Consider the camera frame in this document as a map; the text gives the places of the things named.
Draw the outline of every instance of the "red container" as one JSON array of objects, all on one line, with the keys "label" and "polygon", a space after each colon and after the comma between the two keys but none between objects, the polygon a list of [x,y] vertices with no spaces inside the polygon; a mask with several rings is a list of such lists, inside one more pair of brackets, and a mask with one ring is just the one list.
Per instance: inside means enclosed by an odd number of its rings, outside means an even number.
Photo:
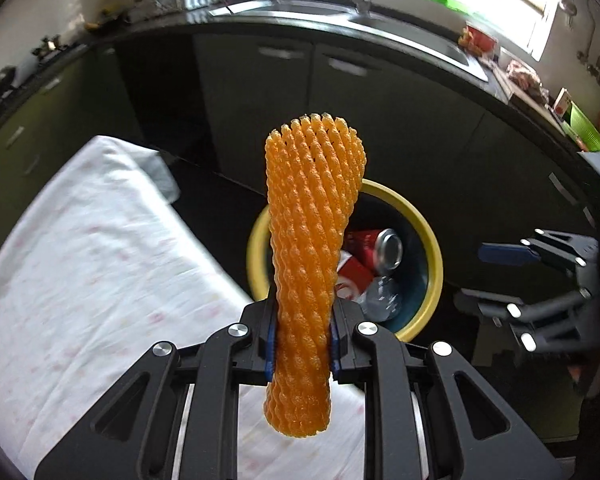
[{"label": "red container", "polygon": [[344,248],[378,276],[389,275],[402,261],[402,241],[393,229],[352,231]]},{"label": "red container", "polygon": [[487,33],[468,23],[466,24],[466,28],[472,34],[471,43],[481,49],[485,54],[490,53],[496,47],[498,40],[495,38],[492,38]]},{"label": "red container", "polygon": [[336,282],[336,295],[339,298],[356,301],[373,279],[371,271],[355,257],[347,251],[340,251],[338,281]]}]

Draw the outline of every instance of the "yellow rim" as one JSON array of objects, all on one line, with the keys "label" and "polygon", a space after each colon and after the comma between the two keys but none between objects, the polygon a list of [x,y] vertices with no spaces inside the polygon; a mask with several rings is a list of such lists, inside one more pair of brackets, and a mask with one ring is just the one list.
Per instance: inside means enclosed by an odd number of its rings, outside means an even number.
[{"label": "yellow rim", "polygon": [[[427,255],[429,283],[427,283],[427,291],[422,300],[422,305],[413,319],[395,333],[396,337],[401,341],[409,342],[429,322],[440,300],[443,281],[440,246],[438,245],[436,235],[433,233],[424,216],[404,197],[386,186],[367,179],[363,179],[362,181],[361,192],[387,202],[400,212],[413,225]],[[266,247],[269,245],[269,239],[269,206],[266,206],[253,225],[251,235],[249,236],[249,243],[247,244],[247,276],[254,297],[253,299],[256,301],[264,300],[269,293],[266,259]]]}]

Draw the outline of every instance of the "kitchen cabinet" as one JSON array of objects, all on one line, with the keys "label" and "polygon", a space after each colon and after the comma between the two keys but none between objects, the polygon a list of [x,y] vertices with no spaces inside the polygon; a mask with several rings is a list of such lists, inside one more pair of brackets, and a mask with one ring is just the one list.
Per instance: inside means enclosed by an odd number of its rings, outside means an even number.
[{"label": "kitchen cabinet", "polygon": [[307,112],[312,46],[228,34],[203,34],[194,42],[221,173],[264,193],[264,141]]},{"label": "kitchen cabinet", "polygon": [[95,135],[142,142],[115,57],[90,51],[0,128],[0,247],[45,184]]},{"label": "kitchen cabinet", "polygon": [[573,288],[565,276],[539,264],[498,266],[477,257],[481,243],[519,243],[535,228],[595,236],[584,206],[563,194],[576,196],[576,184],[554,161],[485,112],[453,174],[446,203],[432,213],[447,279],[528,302]]},{"label": "kitchen cabinet", "polygon": [[49,138],[42,105],[42,95],[33,96],[0,129],[0,247],[47,180],[47,154],[38,149]]},{"label": "kitchen cabinet", "polygon": [[54,142],[66,160],[98,135],[142,142],[113,47],[87,52],[41,91]]},{"label": "kitchen cabinet", "polygon": [[217,170],[191,35],[132,37],[115,58],[146,142]]},{"label": "kitchen cabinet", "polygon": [[365,176],[391,187],[427,217],[444,200],[452,166],[482,108],[384,60],[318,45],[309,110],[346,119],[366,151]]}]

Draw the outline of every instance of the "cabinet handle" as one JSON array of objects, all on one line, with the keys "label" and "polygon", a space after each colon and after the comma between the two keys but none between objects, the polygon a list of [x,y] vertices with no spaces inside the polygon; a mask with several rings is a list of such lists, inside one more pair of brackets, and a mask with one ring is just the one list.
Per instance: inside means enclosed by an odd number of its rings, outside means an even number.
[{"label": "cabinet handle", "polygon": [[549,180],[554,185],[555,189],[557,189],[558,192],[567,199],[567,202],[569,202],[571,205],[576,205],[578,203],[576,197],[567,191],[567,189],[562,185],[560,180],[558,180],[558,177],[556,177],[553,172],[549,175]]},{"label": "cabinet handle", "polygon": [[31,173],[33,173],[33,170],[36,169],[36,166],[38,165],[38,163],[40,162],[40,154],[36,155],[36,158],[33,159],[33,162],[31,164],[29,164],[29,167],[24,170],[24,176],[29,176]]},{"label": "cabinet handle", "polygon": [[363,66],[354,65],[353,63],[342,61],[340,59],[335,59],[333,57],[329,58],[329,66],[336,70],[340,70],[341,72],[346,72],[347,74],[355,75],[358,77],[366,77],[366,75],[369,72],[369,70]]},{"label": "cabinet handle", "polygon": [[53,90],[56,86],[58,86],[62,82],[62,78],[57,76],[49,81],[46,85],[43,86],[43,90],[45,93]]},{"label": "cabinet handle", "polygon": [[18,138],[22,135],[24,131],[24,126],[18,126],[18,129],[13,133],[13,135],[11,137],[9,137],[9,139],[7,139],[7,142],[4,143],[4,147],[7,148],[7,150],[13,146],[13,143],[18,140]]},{"label": "cabinet handle", "polygon": [[587,222],[589,222],[589,225],[595,229],[596,221],[594,220],[593,215],[589,211],[589,208],[587,206],[585,206],[584,209],[582,210],[582,212],[584,213],[584,216],[587,219]]},{"label": "cabinet handle", "polygon": [[278,59],[302,59],[304,52],[301,50],[285,50],[284,48],[272,48],[270,46],[259,46],[258,52],[263,56],[277,57]]}]

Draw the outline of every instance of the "kitchen sink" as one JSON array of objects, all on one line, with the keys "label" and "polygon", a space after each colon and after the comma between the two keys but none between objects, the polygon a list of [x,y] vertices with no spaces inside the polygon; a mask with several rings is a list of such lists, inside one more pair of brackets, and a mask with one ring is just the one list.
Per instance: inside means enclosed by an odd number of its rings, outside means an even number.
[{"label": "kitchen sink", "polygon": [[313,14],[315,16],[355,14],[355,10],[350,7],[307,0],[282,0],[277,3],[270,0],[257,0],[221,7],[220,9],[212,10],[210,14],[212,16],[227,16],[229,14],[237,14],[239,16],[273,16],[274,12],[276,14],[279,12],[294,12],[296,14]]},{"label": "kitchen sink", "polygon": [[405,40],[414,41],[417,44],[439,52],[443,56],[456,60],[460,64],[469,66],[467,56],[465,56],[464,52],[462,52],[455,43],[449,41],[447,38],[437,36],[428,30],[415,27],[410,23],[400,22],[399,20],[386,18],[384,16],[362,16],[359,14],[349,18],[349,21],[351,23],[364,25],[365,27],[382,30],[389,34],[394,34]]},{"label": "kitchen sink", "polygon": [[248,19],[250,17],[264,20],[303,20],[314,22],[321,30],[337,32],[336,28],[348,28],[364,34],[371,34],[382,40],[394,41],[418,52],[436,58],[448,65],[488,81],[484,70],[472,56],[467,56],[458,46],[447,38],[437,36],[428,30],[416,27],[407,22],[395,20],[382,14],[372,12],[359,14],[352,7],[312,2],[310,0],[255,0],[220,7],[209,12],[210,16],[235,17]]}]

